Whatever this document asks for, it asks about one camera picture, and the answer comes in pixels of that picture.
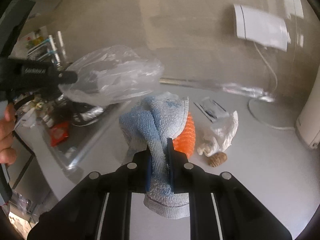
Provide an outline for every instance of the white cable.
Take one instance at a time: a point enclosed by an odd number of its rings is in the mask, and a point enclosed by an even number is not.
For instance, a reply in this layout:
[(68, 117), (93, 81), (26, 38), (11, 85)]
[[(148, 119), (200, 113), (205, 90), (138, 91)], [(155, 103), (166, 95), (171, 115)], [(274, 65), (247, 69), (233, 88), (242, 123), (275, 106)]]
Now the white cable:
[(265, 59), (265, 57), (262, 55), (262, 53), (260, 52), (260, 50), (258, 49), (256, 43), (254, 42), (253, 43), (254, 46), (256, 47), (256, 50), (257, 52), (259, 53), (260, 57), (262, 58), (263, 62), (266, 64), (266, 66), (268, 67), (268, 69), (270, 70), (270, 72), (274, 75), (275, 77), (275, 82), (276, 82), (276, 85), (275, 85), (275, 88), (273, 89), (272, 93), (274, 93), (278, 87), (278, 78), (277, 78), (277, 75), (275, 73), (275, 71), (272, 69), (272, 67), (270, 66), (270, 64), (268, 63), (268, 61)]
[[(272, 93), (274, 93), (278, 87), (278, 78), (277, 78), (277, 75), (276, 73), (274, 72), (274, 70), (272, 69), (272, 67), (270, 66), (270, 64), (268, 63), (268, 61), (265, 59), (265, 57), (262, 55), (262, 53), (260, 52), (260, 50), (258, 49), (256, 43), (254, 42), (254, 46), (256, 47), (256, 50), (258, 51), (260, 57), (262, 58), (263, 62), (266, 64), (266, 66), (268, 67), (268, 69), (270, 70), (270, 72), (274, 75), (275, 77), (275, 88), (273, 89)], [(271, 125), (271, 124), (268, 124), (267, 122), (264, 122), (262, 120), (260, 120), (258, 117), (255, 116), (255, 114), (252, 112), (251, 108), (250, 108), (250, 102), (252, 100), (258, 100), (260, 98), (250, 98), (248, 100), (248, 103), (247, 103), (247, 108), (248, 108), (248, 111), (249, 113), (252, 115), (252, 117), (257, 120), (259, 123), (262, 123), (263, 125), (269, 127), (269, 128), (272, 128), (272, 129), (275, 129), (275, 130), (282, 130), (282, 131), (287, 131), (287, 130), (291, 130), (291, 131), (295, 131), (296, 129), (293, 127), (293, 126), (287, 126), (287, 127), (278, 127), (278, 126), (274, 126), (274, 125)]]
[(274, 125), (268, 124), (268, 123), (266, 123), (266, 122), (258, 119), (258, 117), (256, 117), (256, 116), (254, 115), (254, 113), (252, 112), (252, 110), (251, 110), (251, 108), (250, 108), (250, 102), (251, 102), (252, 100), (257, 100), (257, 99), (255, 99), (255, 98), (250, 98), (250, 99), (248, 100), (248, 103), (247, 103), (248, 111), (249, 111), (249, 113), (252, 115), (252, 117), (253, 117), (255, 120), (257, 120), (259, 123), (262, 123), (262, 124), (264, 124), (265, 126), (267, 126), (267, 127), (269, 127), (269, 128), (275, 129), (275, 130), (282, 130), (282, 131), (287, 131), (287, 130), (295, 131), (295, 130), (296, 130), (293, 126), (278, 127), (278, 126), (274, 126)]

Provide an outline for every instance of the clear plastic bag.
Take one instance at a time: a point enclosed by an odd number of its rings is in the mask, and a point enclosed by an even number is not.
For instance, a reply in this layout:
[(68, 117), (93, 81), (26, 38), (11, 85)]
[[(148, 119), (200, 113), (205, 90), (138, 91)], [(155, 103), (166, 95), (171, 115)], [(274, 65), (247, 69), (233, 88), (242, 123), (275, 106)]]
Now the clear plastic bag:
[(29, 200), (26, 199), (24, 196), (22, 196), (21, 194), (18, 193), (18, 209), (21, 211), (21, 213), (24, 215), (27, 213), (27, 207), (28, 207), (28, 203)]
[(164, 68), (158, 60), (141, 59), (116, 45), (87, 54), (67, 70), (77, 72), (78, 81), (59, 85), (62, 93), (75, 102), (107, 106), (152, 92)]

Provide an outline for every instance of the red packet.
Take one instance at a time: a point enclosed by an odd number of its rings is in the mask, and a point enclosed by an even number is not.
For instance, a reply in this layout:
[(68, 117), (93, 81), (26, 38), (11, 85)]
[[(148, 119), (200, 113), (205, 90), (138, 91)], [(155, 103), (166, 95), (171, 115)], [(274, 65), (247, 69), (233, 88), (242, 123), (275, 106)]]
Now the red packet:
[(69, 122), (62, 122), (50, 129), (51, 146), (55, 147), (69, 137)]

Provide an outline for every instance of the small package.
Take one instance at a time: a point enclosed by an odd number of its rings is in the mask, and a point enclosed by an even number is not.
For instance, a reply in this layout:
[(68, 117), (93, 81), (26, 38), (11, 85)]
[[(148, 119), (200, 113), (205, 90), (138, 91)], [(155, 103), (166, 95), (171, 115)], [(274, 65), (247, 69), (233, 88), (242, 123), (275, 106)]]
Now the small package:
[(195, 103), (195, 105), (211, 122), (229, 116), (229, 113), (222, 106), (209, 97), (202, 99), (200, 103)]
[(51, 146), (55, 147), (69, 137), (69, 122), (62, 122), (50, 129)]

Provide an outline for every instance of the wall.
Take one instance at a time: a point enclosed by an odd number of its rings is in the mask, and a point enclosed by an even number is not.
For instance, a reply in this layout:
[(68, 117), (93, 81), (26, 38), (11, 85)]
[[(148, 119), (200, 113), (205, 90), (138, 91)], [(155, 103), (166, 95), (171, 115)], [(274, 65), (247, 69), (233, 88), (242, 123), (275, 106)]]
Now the wall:
[(320, 22), (306, 0), (63, 0), (39, 18), (47, 20), (49, 33), (62, 31), (73, 62), (95, 49), (125, 44), (159, 58), (164, 77), (271, 91), (275, 82), (253, 43), (235, 37), (234, 3), (285, 19), (287, 52), (258, 47), (277, 73), (276, 93), (306, 100), (320, 63)]

